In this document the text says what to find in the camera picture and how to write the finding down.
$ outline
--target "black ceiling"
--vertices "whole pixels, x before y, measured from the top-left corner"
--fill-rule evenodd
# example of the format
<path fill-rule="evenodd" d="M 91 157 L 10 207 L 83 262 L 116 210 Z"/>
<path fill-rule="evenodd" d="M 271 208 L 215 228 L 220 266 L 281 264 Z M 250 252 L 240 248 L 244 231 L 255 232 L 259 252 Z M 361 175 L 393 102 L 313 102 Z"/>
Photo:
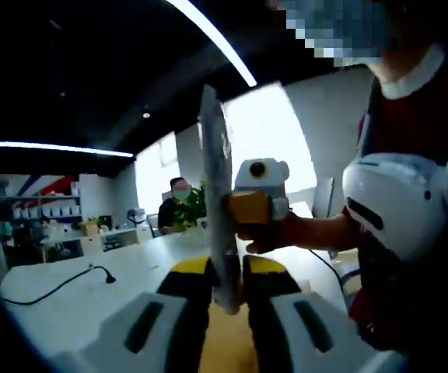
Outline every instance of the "black ceiling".
<path fill-rule="evenodd" d="M 259 85 L 333 71 L 264 0 L 193 0 Z M 249 90 L 217 47 L 164 0 L 0 3 L 0 141 L 138 153 L 194 123 L 204 83 Z M 149 108 L 152 116 L 143 119 Z M 114 175 L 127 159 L 0 149 L 0 173 Z"/>

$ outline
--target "green plant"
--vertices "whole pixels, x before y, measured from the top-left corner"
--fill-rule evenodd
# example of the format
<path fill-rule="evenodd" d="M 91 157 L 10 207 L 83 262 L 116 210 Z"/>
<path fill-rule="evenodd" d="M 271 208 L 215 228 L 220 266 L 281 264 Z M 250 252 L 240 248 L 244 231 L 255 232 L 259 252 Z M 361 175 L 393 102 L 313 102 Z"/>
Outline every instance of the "green plant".
<path fill-rule="evenodd" d="M 205 206 L 205 183 L 202 181 L 199 188 L 193 188 L 189 197 L 178 206 L 174 212 L 173 227 L 177 231 L 196 226 L 196 220 L 207 216 Z"/>

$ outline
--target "white collar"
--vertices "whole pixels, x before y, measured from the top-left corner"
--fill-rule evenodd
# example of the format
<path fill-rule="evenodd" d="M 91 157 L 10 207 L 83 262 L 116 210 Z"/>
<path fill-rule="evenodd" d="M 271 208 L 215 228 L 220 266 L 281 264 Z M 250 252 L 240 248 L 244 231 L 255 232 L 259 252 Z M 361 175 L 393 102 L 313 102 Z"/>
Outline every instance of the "white collar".
<path fill-rule="evenodd" d="M 421 61 L 396 82 L 382 83 L 381 92 L 387 99 L 401 99 L 410 96 L 432 80 L 445 59 L 443 51 L 432 45 Z"/>

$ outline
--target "office desk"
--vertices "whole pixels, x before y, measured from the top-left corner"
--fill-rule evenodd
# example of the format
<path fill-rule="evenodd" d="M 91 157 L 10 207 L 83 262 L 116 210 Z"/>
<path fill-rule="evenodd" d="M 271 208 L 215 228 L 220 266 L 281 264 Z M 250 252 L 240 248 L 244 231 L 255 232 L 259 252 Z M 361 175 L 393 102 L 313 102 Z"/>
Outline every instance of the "office desk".
<path fill-rule="evenodd" d="M 152 239 L 152 233 L 148 226 L 139 226 L 137 228 L 115 229 L 113 231 L 98 233 L 97 235 L 81 235 L 72 238 L 63 239 L 43 239 L 41 241 L 41 251 L 43 254 L 43 263 L 47 262 L 47 251 L 57 244 L 75 242 L 79 246 L 79 251 L 83 256 L 94 256 L 105 250 L 103 238 L 115 236 L 122 247 L 140 244 Z"/>
<path fill-rule="evenodd" d="M 173 265 L 208 254 L 203 242 L 200 231 L 193 228 L 190 232 L 166 235 L 95 256 L 14 267 L 3 280 L 1 293 L 14 301 L 31 301 L 85 270 L 90 263 L 105 266 L 117 278 L 115 283 L 107 284 L 105 273 L 94 270 L 35 305 L 7 304 L 44 356 L 78 350 L 97 337 L 105 318 L 143 291 L 156 291 Z M 245 245 L 246 242 L 238 240 L 240 254 L 244 253 Z M 266 256 L 283 263 L 299 283 L 305 286 L 310 282 L 314 291 L 345 309 L 333 274 L 307 250 L 291 247 Z"/>

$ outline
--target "person's arm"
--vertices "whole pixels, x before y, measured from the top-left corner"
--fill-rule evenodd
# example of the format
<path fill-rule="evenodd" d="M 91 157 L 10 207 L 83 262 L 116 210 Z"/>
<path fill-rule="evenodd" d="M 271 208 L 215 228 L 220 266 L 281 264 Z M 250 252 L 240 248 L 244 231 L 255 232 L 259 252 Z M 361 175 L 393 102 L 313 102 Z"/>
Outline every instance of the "person's arm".
<path fill-rule="evenodd" d="M 165 204 L 162 204 L 159 208 L 158 218 L 158 229 L 162 235 L 168 235 L 175 232 L 175 229 L 171 226 L 172 222 L 170 221 L 170 218 L 170 209 Z"/>
<path fill-rule="evenodd" d="M 293 245 L 307 249 L 345 250 L 359 243 L 359 226 L 348 214 L 333 218 L 296 218 L 290 227 Z"/>
<path fill-rule="evenodd" d="M 286 246 L 304 249 L 329 249 L 342 251 L 359 243 L 359 226 L 347 211 L 333 218 L 300 218 L 290 212 L 273 226 L 239 227 L 241 239 L 252 239 L 247 250 L 266 253 Z"/>

